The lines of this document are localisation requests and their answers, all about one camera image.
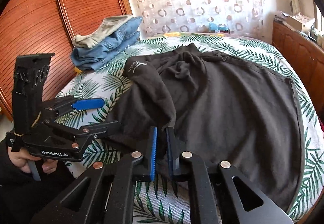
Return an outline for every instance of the leaf pattern bedsheet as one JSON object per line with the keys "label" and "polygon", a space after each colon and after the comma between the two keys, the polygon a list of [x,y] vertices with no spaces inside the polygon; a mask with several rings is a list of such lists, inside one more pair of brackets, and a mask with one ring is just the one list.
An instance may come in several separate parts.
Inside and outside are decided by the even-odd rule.
{"label": "leaf pattern bedsheet", "polygon": [[[64,87],[57,95],[73,95],[87,99],[101,97],[105,105],[101,109],[73,111],[57,119],[57,122],[79,128],[82,125],[104,121],[118,98],[127,91],[132,82],[122,76],[128,57],[159,54],[194,43],[200,51],[220,50],[270,68],[294,79],[302,109],[305,130],[305,171],[301,188],[288,215],[293,221],[301,219],[315,204],[323,188],[324,140],[318,117],[301,80],[273,46],[242,37],[223,34],[167,33],[138,41],[96,72],[84,71]],[[120,153],[101,140],[94,140],[80,163],[67,162],[75,177],[96,161],[116,162]],[[133,223],[190,223],[189,197],[185,189],[158,176],[154,182],[136,183]]]}

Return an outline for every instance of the yellow object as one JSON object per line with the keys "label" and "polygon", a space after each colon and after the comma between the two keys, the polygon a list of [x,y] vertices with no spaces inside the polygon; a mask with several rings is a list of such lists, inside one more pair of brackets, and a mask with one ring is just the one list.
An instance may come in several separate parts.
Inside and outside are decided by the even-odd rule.
{"label": "yellow object", "polygon": [[82,72],[82,70],[78,69],[77,67],[74,67],[74,72],[80,74]]}
{"label": "yellow object", "polygon": [[171,33],[166,33],[163,36],[165,37],[175,37],[175,36],[181,36],[179,32],[171,32]]}

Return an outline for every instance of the human hand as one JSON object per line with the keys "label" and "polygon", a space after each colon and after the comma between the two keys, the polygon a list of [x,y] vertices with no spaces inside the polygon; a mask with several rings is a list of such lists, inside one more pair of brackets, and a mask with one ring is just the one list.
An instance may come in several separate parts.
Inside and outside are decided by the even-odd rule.
{"label": "human hand", "polygon": [[[8,147],[8,156],[10,161],[25,173],[31,172],[27,160],[31,160],[31,161],[41,160],[40,157],[32,156],[24,148],[21,148],[19,152],[12,152],[11,148]],[[56,167],[57,167],[57,160],[51,160],[51,159],[45,160],[42,166],[44,173],[47,174],[54,172],[56,170]]]}

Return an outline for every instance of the wooden furniture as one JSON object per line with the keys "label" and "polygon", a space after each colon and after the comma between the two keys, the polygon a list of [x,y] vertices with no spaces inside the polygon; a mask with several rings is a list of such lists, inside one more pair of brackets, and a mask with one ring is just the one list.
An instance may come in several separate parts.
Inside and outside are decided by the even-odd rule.
{"label": "wooden furniture", "polygon": [[75,75],[75,34],[93,32],[105,17],[130,14],[128,0],[10,0],[0,16],[0,108],[12,120],[11,90],[18,55],[55,53],[43,99],[53,98]]}
{"label": "wooden furniture", "polygon": [[324,120],[324,50],[277,22],[273,22],[272,45],[296,71],[307,89],[317,114]]}

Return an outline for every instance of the blue gripper pad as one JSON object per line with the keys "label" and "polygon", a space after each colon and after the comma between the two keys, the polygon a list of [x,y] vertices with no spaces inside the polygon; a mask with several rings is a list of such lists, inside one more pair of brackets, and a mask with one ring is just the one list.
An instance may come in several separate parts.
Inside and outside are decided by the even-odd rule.
{"label": "blue gripper pad", "polygon": [[105,101],[102,98],[78,100],[72,104],[72,108],[76,110],[98,109],[103,107],[104,104]]}

